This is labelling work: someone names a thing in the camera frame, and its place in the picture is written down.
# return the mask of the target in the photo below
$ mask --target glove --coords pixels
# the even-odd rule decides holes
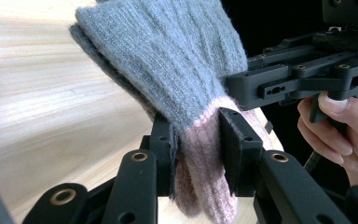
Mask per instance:
[[[100,52],[98,52],[89,38],[83,33],[80,26],[78,24],[72,25],[69,28],[69,32],[71,33],[72,38],[89,55],[89,57],[98,64],[98,66],[100,66],[100,68],[111,77],[119,87],[128,92],[130,96],[142,106],[147,116],[153,120],[157,113],[156,108],[154,108],[150,102],[124,76],[122,76]]]
[[[176,188],[176,201],[185,199],[181,196],[186,193],[195,194],[192,198],[200,201],[213,221],[230,222],[236,200],[229,195],[218,156],[216,113],[220,106],[238,108],[216,77],[246,70],[246,57],[220,3],[108,1],[79,9],[76,17],[92,41],[80,38],[93,48],[94,53],[88,54],[98,56],[90,57],[108,74],[117,74],[113,67],[117,68],[119,81],[140,90],[137,96],[146,96],[179,130],[184,155],[179,161],[186,161],[179,164],[188,166],[187,176],[193,183],[181,177],[186,168],[178,165],[176,186],[189,185],[183,193]],[[102,63],[95,58],[103,59]],[[197,200],[193,201],[178,205],[182,210],[197,207]]]

